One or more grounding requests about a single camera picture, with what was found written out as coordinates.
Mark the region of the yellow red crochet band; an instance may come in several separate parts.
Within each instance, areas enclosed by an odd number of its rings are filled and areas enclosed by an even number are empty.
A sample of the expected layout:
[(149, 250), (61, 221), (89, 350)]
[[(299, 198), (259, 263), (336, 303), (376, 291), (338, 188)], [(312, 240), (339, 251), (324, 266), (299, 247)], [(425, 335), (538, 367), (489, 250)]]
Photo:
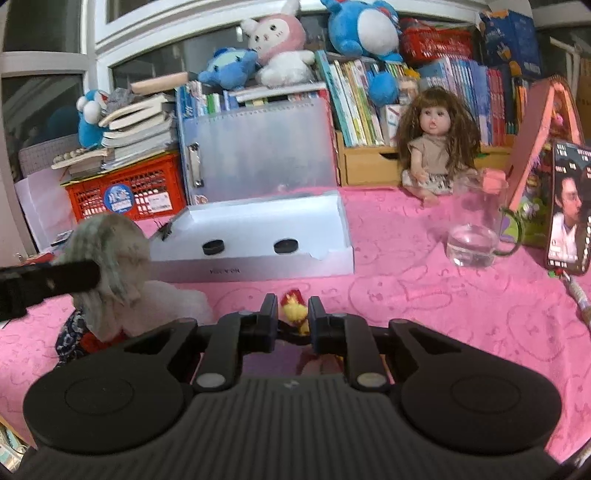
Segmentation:
[(301, 335), (310, 334), (308, 326), (308, 306), (304, 302), (304, 297), (298, 289), (291, 289), (281, 297), (281, 310), (284, 320), (297, 329)]

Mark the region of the navy floral fabric scrunchie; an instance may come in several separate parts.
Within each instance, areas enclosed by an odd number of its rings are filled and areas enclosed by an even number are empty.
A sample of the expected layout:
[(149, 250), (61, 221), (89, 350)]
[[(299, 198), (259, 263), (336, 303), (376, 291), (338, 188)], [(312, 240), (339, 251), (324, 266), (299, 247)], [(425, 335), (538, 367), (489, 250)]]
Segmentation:
[(62, 325), (56, 339), (55, 351), (58, 366), (89, 355), (87, 349), (82, 345), (82, 340), (89, 333), (83, 312), (74, 310)]

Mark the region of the black round cap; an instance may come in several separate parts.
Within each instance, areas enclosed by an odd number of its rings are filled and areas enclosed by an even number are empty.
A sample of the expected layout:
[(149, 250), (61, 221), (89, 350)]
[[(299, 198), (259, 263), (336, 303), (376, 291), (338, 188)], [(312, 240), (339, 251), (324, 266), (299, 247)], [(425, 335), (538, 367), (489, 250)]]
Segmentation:
[(273, 244), (273, 250), (278, 255), (294, 253), (297, 252), (297, 249), (298, 241), (293, 238), (281, 239)]
[(214, 239), (208, 242), (205, 242), (201, 246), (204, 255), (206, 256), (214, 256), (217, 254), (221, 254), (225, 249), (224, 241), (221, 239)]

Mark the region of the red crochet scrunchie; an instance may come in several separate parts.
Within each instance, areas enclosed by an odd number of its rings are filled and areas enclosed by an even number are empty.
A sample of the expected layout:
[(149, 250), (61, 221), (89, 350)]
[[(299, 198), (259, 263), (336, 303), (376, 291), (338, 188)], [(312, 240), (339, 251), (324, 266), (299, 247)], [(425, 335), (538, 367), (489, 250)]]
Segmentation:
[(120, 331), (115, 337), (107, 341), (101, 341), (92, 332), (87, 332), (81, 337), (79, 347), (86, 354), (93, 354), (122, 343), (127, 339), (128, 336), (123, 331)]

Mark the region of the green checkered scrunchie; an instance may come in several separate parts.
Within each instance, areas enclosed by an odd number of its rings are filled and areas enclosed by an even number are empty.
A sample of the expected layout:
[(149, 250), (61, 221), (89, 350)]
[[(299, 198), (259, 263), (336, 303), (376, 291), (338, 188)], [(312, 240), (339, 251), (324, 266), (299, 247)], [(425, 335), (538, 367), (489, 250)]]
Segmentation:
[(121, 330), (117, 310), (138, 300), (147, 278), (149, 242), (129, 218), (103, 213), (82, 221), (66, 242), (55, 265), (94, 261), (100, 268), (99, 284), (73, 295), (76, 310), (84, 314), (87, 328), (107, 341)]

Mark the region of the purple fluffy scrunchie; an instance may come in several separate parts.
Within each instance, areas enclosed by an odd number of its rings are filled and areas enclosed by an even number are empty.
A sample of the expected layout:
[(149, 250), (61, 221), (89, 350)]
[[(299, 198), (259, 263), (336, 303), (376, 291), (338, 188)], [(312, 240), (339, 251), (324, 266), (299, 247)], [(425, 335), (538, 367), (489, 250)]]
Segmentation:
[(243, 373), (280, 377), (332, 375), (342, 373), (342, 362), (334, 355), (317, 355), (308, 351), (250, 354), (245, 357)]

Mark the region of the white fluffy scrunchie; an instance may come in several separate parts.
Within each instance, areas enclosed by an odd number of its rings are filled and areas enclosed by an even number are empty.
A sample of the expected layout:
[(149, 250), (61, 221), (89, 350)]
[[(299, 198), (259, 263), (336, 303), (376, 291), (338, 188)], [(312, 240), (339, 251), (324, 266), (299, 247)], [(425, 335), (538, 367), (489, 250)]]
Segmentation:
[(198, 325), (215, 322), (207, 296), (198, 290), (183, 290), (161, 281), (146, 281), (140, 297), (117, 310), (123, 332), (137, 337), (176, 320), (190, 319)]

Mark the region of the pink towel table cover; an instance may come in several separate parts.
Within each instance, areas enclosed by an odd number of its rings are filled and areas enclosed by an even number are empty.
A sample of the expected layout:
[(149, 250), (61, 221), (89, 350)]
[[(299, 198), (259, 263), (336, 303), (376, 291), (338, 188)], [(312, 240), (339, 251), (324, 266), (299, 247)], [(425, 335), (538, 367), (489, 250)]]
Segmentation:
[[(207, 295), (214, 317), (257, 310), (266, 293), (298, 289), (325, 310), (387, 326), (406, 318), (538, 371), (560, 391), (562, 416), (548, 450), (564, 461), (590, 438), (590, 333), (543, 252), (520, 248), (484, 270), (457, 268), (445, 254), (449, 202), (422, 209), (401, 190), (344, 189), (353, 276), (274, 282), (181, 284)], [(45, 301), (1, 329), (1, 420), (27, 443), (22, 415), (29, 386), (56, 364), (55, 340), (70, 297)]]

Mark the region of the black binder clip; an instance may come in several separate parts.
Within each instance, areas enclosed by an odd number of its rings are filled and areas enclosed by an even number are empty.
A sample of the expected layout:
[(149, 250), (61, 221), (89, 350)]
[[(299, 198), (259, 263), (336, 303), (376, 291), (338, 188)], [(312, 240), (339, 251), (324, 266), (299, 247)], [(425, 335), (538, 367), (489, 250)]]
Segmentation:
[(156, 236), (161, 240), (165, 241), (172, 233), (172, 221), (169, 220), (166, 223), (160, 225), (156, 231)]

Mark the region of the red plastic crate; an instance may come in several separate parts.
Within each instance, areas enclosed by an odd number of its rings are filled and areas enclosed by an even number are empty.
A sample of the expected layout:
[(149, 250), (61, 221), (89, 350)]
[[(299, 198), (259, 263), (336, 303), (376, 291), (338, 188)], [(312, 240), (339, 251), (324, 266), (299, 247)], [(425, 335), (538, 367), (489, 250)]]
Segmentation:
[(75, 218), (116, 213), (134, 221), (173, 215), (185, 206), (180, 157), (166, 152), (63, 185)]

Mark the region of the wooden drawer organizer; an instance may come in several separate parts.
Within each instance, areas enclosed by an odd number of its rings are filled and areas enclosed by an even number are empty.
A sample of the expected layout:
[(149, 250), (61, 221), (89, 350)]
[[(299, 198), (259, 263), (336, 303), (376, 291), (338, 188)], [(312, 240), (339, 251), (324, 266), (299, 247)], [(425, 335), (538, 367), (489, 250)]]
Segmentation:
[[(338, 146), (338, 180), (342, 187), (394, 187), (402, 180), (404, 167), (394, 147), (346, 147), (342, 133), (335, 134)], [(481, 147), (475, 159), (477, 169), (504, 169), (512, 152), (512, 146)]]

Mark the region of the clear glass mug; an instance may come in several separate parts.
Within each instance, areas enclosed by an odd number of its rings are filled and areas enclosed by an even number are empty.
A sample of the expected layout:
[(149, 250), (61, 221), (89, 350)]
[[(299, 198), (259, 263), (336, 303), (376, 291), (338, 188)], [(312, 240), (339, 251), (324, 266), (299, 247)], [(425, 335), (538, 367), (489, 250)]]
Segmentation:
[[(468, 172), (457, 176), (452, 189), (452, 222), (446, 255), (459, 267), (483, 269), (497, 258), (514, 255), (522, 245), (523, 226), (508, 208), (509, 185), (497, 174)], [(512, 218), (517, 235), (512, 247), (504, 247), (503, 221)]]

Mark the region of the translucent plastic clipboard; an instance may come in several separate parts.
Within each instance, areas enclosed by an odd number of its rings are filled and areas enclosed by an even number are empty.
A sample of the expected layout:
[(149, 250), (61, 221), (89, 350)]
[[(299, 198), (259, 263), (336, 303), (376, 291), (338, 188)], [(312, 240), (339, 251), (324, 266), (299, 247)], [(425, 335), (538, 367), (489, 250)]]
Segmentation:
[(321, 97), (197, 116), (177, 106), (190, 205), (335, 188), (335, 134)]

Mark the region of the blue doraemon plush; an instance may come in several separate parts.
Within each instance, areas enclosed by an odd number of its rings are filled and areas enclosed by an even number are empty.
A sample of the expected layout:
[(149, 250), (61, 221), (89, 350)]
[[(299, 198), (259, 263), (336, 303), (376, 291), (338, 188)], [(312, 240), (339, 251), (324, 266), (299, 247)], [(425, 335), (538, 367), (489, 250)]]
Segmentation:
[(101, 146), (105, 129), (99, 123), (105, 116), (108, 95), (101, 90), (89, 90), (78, 98), (78, 141), (81, 147), (94, 149)]

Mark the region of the stack of books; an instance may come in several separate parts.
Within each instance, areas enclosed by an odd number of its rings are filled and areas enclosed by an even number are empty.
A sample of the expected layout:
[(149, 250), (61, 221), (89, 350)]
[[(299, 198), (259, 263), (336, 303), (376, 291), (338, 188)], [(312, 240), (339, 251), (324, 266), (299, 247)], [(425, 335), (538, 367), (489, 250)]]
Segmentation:
[(195, 78), (188, 72), (174, 73), (106, 93), (106, 112), (99, 123), (105, 129), (101, 146), (79, 146), (59, 154), (52, 168), (81, 177), (166, 151), (176, 142), (175, 89)]

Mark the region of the brown-haired baby doll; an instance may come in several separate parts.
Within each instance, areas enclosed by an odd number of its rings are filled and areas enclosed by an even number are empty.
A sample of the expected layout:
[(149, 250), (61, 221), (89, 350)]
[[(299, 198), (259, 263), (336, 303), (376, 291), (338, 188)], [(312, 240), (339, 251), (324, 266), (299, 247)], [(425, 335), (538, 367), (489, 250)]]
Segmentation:
[(481, 135), (467, 105), (442, 87), (420, 93), (397, 131), (402, 187), (424, 207), (452, 193), (454, 181), (477, 173)]

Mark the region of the smartphone on stand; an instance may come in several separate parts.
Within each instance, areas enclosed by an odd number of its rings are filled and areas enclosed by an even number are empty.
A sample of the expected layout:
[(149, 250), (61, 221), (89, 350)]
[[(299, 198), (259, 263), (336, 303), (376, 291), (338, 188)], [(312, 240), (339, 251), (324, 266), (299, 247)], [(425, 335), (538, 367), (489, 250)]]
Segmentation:
[(590, 267), (590, 149), (555, 141), (551, 180), (546, 265), (585, 275)]

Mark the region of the blue flat plush toy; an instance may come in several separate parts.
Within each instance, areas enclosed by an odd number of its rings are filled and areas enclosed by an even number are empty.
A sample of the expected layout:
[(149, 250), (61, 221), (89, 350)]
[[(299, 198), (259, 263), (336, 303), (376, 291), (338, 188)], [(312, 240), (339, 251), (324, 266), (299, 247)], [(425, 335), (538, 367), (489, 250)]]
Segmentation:
[(249, 82), (258, 66), (259, 55), (252, 49), (221, 48), (197, 75), (197, 80), (223, 90), (239, 90)]

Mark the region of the row of upright books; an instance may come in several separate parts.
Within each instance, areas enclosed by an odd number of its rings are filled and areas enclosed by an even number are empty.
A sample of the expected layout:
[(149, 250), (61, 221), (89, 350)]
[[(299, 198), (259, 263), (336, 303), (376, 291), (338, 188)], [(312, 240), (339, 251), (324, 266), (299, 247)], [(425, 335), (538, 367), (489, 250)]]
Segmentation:
[(516, 76), (507, 65), (489, 67), (475, 60), (442, 57), (417, 69), (404, 62), (346, 59), (325, 50), (294, 82), (266, 67), (266, 83), (255, 84), (246, 72), (252, 57), (245, 51), (218, 53), (197, 80), (177, 88), (180, 118), (211, 116), (271, 102), (324, 98), (348, 147), (394, 146), (405, 110), (430, 88), (457, 96), (476, 121), (485, 146), (510, 144), (524, 118), (532, 80)]

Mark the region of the pink white bunny plush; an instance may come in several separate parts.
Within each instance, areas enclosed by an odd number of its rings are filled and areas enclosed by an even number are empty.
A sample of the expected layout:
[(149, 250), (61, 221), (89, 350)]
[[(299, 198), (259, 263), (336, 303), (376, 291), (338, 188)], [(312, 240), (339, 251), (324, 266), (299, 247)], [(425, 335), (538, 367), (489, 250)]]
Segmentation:
[(287, 1), (280, 13), (240, 23), (249, 37), (249, 49), (259, 57), (256, 81), (260, 85), (276, 88), (314, 81), (315, 54), (304, 50), (307, 34), (297, 18), (298, 10), (300, 2)]

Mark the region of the blue white round plush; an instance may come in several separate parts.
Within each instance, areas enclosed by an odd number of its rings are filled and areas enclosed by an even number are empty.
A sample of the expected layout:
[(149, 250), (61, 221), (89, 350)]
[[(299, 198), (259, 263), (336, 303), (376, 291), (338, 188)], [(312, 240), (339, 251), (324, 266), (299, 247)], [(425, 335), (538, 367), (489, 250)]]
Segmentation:
[(375, 57), (402, 62), (399, 52), (399, 16), (386, 1), (322, 1), (329, 11), (332, 47), (349, 57)]

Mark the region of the pink house-shaped stand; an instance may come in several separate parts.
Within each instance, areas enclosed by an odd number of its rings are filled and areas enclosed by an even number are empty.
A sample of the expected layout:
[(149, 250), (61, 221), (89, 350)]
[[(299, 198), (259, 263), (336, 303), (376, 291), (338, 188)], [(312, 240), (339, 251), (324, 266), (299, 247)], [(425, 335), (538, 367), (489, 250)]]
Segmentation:
[(525, 114), (506, 168), (507, 207), (516, 218), (503, 235), (515, 241), (518, 225), (523, 244), (543, 248), (549, 233), (553, 200), (552, 142), (583, 144), (583, 128), (567, 81), (552, 76), (535, 82), (528, 91)]

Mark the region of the blue cardboard box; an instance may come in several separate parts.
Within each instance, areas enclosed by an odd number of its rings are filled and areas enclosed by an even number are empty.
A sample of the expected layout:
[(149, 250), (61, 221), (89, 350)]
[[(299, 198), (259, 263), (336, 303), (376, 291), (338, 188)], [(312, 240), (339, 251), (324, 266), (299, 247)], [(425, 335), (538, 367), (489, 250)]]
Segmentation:
[(501, 10), (482, 11), (479, 18), (487, 66), (508, 66), (513, 77), (542, 77), (540, 49), (531, 17)]

